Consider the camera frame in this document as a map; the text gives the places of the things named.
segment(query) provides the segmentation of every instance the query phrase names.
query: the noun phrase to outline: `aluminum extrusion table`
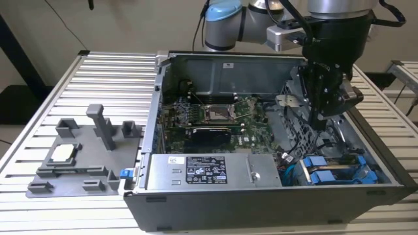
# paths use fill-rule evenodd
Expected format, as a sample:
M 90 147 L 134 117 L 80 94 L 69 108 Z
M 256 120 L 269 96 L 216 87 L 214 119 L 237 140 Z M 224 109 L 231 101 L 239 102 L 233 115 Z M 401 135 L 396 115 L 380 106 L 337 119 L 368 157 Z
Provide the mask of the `aluminum extrusion table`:
M 418 95 L 418 62 L 393 60 L 387 69 Z
M 154 57 L 154 54 L 102 52 L 77 56 L 0 160 L 0 232 L 13 235 L 145 234 L 137 228 L 121 196 L 28 199 L 25 191 L 57 135 L 54 125 L 60 118 L 92 124 L 85 116 L 86 106 L 101 103 L 104 116 L 113 124 L 128 119 L 145 125 Z M 357 67 L 353 70 L 352 85 L 364 94 L 364 101 L 356 108 L 418 182 L 418 129 Z M 375 207 L 348 225 L 188 231 L 186 234 L 415 235 L 416 221 L 415 193 L 392 206 Z

